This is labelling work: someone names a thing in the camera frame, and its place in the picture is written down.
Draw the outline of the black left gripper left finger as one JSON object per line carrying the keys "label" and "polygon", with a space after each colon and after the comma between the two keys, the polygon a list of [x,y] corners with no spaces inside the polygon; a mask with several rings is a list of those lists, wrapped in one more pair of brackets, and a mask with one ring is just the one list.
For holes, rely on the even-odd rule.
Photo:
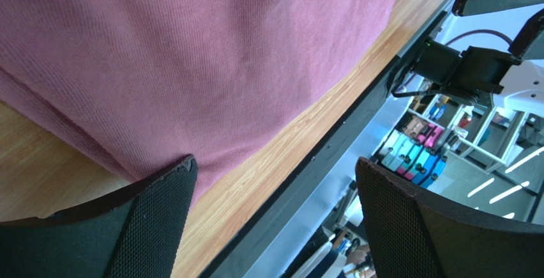
{"label": "black left gripper left finger", "polygon": [[1,223],[2,277],[169,277],[198,165],[188,155],[92,201]]}

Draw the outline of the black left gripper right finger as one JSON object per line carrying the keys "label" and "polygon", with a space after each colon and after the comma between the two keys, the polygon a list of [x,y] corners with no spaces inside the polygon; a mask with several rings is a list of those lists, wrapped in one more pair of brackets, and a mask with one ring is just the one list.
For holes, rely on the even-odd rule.
{"label": "black left gripper right finger", "polygon": [[543,226],[461,205],[363,157],[355,173],[378,277],[543,276]]}

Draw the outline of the dusty red t-shirt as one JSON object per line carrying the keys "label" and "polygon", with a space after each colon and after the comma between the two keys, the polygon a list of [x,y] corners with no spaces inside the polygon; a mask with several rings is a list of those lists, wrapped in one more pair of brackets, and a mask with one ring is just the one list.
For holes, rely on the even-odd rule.
{"label": "dusty red t-shirt", "polygon": [[1,0],[1,100],[137,181],[187,155],[193,198],[341,81],[395,0]]}

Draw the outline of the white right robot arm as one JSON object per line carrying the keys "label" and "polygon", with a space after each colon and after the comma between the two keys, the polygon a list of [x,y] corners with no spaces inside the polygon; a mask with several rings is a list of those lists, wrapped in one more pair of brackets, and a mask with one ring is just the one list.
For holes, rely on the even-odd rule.
{"label": "white right robot arm", "polygon": [[[532,6],[543,0],[455,0],[458,17]],[[459,52],[427,41],[411,71],[432,81],[426,95],[446,95],[464,105],[480,104],[543,116],[543,12],[535,13],[509,42],[506,52],[468,47]]]}

